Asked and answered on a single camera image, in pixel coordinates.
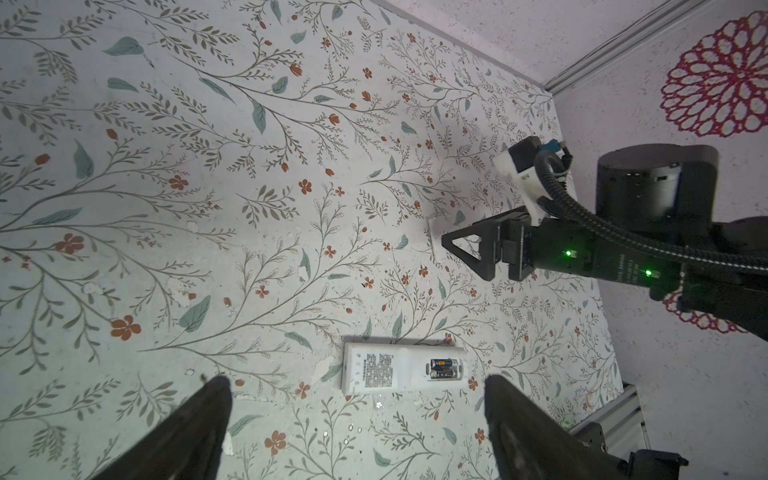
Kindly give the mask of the white remote control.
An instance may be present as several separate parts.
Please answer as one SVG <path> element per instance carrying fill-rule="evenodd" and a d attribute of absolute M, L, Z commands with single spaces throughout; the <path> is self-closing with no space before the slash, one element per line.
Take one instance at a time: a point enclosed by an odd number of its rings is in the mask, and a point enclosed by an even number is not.
<path fill-rule="evenodd" d="M 454 359 L 457 379 L 432 380 L 431 359 Z M 341 391 L 346 395 L 407 393 L 460 387 L 470 377 L 465 352 L 457 347 L 347 343 Z"/>

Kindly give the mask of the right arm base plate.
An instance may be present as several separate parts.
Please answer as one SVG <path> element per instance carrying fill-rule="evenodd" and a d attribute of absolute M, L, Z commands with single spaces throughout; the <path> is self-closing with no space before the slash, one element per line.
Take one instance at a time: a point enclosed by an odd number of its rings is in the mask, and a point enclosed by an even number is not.
<path fill-rule="evenodd" d="M 689 461 L 677 453 L 641 449 L 629 454 L 629 459 L 607 452 L 603 429 L 599 423 L 589 422 L 575 434 L 575 438 L 591 453 L 597 455 L 598 464 L 607 467 L 620 479 L 671 479 L 680 478 L 680 470 Z"/>

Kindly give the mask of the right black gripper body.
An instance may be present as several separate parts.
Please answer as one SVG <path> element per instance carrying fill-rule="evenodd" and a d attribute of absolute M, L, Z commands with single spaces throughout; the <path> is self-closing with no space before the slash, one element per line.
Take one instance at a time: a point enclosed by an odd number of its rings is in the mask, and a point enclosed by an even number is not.
<path fill-rule="evenodd" d="M 649 290 L 662 300 L 681 283 L 681 265 L 610 242 L 580 224 L 547 218 L 538 226 L 506 221 L 500 260 L 509 278 L 521 281 L 536 269 L 594 278 Z"/>

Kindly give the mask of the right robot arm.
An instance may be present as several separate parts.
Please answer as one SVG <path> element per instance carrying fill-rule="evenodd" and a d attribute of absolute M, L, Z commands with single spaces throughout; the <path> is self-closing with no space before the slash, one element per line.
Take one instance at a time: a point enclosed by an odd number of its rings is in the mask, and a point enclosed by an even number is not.
<path fill-rule="evenodd" d="M 747 332 L 767 334 L 767 220 L 712 218 L 718 151 L 642 144 L 603 155 L 596 200 L 573 198 L 573 158 L 558 142 L 528 137 L 494 160 L 522 193 L 521 207 L 445 233 L 443 247 L 480 278 L 498 264 L 522 281 L 537 269 L 633 285 Z"/>

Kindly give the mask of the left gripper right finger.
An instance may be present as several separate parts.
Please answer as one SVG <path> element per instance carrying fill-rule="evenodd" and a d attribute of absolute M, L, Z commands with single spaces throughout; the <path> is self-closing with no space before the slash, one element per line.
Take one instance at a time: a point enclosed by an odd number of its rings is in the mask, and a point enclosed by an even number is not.
<path fill-rule="evenodd" d="M 584 445 L 505 377 L 485 380 L 485 417 L 501 479 L 622 479 L 619 461 Z"/>

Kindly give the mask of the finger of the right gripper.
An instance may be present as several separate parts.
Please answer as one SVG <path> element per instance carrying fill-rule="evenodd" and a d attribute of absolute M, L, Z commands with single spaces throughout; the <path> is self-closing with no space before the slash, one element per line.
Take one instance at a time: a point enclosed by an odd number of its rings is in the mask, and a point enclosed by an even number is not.
<path fill-rule="evenodd" d="M 522 281 L 531 274 L 530 246 L 531 217 L 525 207 L 518 207 L 493 217 L 479 220 L 470 226 L 445 233 L 441 245 L 482 280 L 496 277 L 496 266 L 508 266 L 508 279 Z M 476 253 L 464 250 L 456 240 L 473 237 L 477 240 Z"/>

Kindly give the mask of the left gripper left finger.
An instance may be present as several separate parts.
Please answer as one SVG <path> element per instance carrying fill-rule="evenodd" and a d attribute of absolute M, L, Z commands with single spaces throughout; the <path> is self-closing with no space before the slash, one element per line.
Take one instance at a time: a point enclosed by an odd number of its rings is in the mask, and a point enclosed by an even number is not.
<path fill-rule="evenodd" d="M 207 381 L 97 479 L 214 479 L 232 411 L 230 380 Z"/>

